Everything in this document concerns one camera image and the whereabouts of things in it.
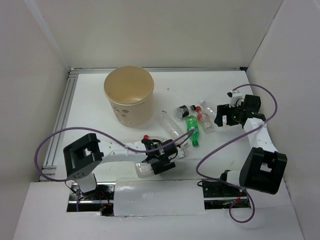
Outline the clear bottle white blue label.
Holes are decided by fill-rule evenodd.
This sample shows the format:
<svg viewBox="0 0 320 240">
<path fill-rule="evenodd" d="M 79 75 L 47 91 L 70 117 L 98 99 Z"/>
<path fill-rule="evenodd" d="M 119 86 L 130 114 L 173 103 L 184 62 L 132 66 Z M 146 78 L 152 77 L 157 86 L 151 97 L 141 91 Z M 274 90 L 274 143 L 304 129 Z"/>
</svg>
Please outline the clear bottle white blue label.
<svg viewBox="0 0 320 240">
<path fill-rule="evenodd" d="M 155 175 L 151 164 L 146 162 L 135 163 L 134 168 L 139 178 L 149 178 Z"/>
</svg>

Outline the small clear bottle red label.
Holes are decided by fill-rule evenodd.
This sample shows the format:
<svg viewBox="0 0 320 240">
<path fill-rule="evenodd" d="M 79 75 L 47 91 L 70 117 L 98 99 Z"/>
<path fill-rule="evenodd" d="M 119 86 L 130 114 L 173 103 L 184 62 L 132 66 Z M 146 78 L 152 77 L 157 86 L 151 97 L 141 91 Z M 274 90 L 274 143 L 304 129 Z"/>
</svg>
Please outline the small clear bottle red label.
<svg viewBox="0 0 320 240">
<path fill-rule="evenodd" d="M 202 130 L 206 134 L 213 133 L 215 129 L 210 117 L 202 110 L 200 106 L 197 106 L 195 110 L 197 121 L 200 124 Z"/>
</svg>

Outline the large clear bottle red label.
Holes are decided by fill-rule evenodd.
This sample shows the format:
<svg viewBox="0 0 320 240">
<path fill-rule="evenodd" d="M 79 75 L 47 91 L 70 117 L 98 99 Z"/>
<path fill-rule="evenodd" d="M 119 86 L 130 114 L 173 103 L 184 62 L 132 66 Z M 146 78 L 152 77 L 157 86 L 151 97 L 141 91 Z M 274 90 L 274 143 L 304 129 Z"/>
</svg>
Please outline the large clear bottle red label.
<svg viewBox="0 0 320 240">
<path fill-rule="evenodd" d="M 145 145 L 147 150 L 151 150 L 151 149 L 159 148 L 160 146 L 165 145 L 171 141 L 172 139 L 167 139 L 164 137 L 145 135 L 141 142 Z M 182 148 L 183 151 L 185 150 L 184 145 L 180 145 L 179 143 L 176 143 L 176 142 L 174 143 L 174 145 L 175 145 L 175 148 L 171 144 L 168 147 L 159 149 L 155 152 L 151 152 L 150 155 L 153 158 L 164 159 L 166 157 L 169 161 L 173 161 L 178 153 L 177 147 Z"/>
</svg>

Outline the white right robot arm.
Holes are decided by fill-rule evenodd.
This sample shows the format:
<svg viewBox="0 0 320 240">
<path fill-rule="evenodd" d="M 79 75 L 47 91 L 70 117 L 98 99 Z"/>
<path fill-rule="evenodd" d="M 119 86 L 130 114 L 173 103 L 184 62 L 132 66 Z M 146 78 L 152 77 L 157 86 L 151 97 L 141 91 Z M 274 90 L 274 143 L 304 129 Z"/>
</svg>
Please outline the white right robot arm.
<svg viewBox="0 0 320 240">
<path fill-rule="evenodd" d="M 225 170 L 220 175 L 218 190 L 230 196 L 236 186 L 274 195 L 278 192 L 287 165 L 287 156 L 279 153 L 269 136 L 266 117 L 260 113 L 261 99 L 256 95 L 228 92 L 230 103 L 218 105 L 214 123 L 241 125 L 251 150 L 241 170 Z"/>
</svg>

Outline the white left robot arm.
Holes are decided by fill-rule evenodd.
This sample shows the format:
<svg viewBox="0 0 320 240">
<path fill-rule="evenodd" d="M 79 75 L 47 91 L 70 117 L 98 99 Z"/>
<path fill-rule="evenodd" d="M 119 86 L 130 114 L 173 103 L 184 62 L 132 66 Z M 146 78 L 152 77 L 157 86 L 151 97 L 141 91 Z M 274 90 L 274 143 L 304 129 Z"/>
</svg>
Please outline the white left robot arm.
<svg viewBox="0 0 320 240">
<path fill-rule="evenodd" d="M 175 168 L 174 161 L 186 156 L 179 144 L 166 146 L 170 141 L 146 135 L 122 147 L 113 141 L 101 142 L 95 133 L 88 133 L 63 149 L 67 180 L 77 183 L 85 200 L 92 200 L 101 191 L 94 174 L 98 165 L 131 162 L 141 179 L 159 175 Z"/>
</svg>

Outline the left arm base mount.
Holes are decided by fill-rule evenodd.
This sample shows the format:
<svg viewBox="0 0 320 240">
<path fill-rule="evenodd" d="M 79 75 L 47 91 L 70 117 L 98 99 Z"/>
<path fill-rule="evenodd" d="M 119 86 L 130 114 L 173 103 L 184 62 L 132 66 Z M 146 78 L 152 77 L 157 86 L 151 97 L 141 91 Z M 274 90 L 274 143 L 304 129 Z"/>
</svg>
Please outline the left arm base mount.
<svg viewBox="0 0 320 240">
<path fill-rule="evenodd" d="M 114 216 L 115 182 L 98 182 L 97 190 L 90 196 L 80 191 L 77 183 L 69 188 L 66 211 L 68 213 L 93 212 L 104 217 Z"/>
</svg>

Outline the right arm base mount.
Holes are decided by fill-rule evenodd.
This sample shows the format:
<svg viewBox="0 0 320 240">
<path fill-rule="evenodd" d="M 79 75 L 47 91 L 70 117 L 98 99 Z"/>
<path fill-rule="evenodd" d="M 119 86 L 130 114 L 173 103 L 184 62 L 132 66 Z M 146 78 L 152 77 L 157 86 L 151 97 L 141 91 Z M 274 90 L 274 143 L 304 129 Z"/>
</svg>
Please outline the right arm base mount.
<svg viewBox="0 0 320 240">
<path fill-rule="evenodd" d="M 233 208 L 251 207 L 247 194 L 235 187 L 206 180 L 199 181 L 197 186 L 202 189 L 205 210 L 228 209 L 233 203 Z"/>
</svg>

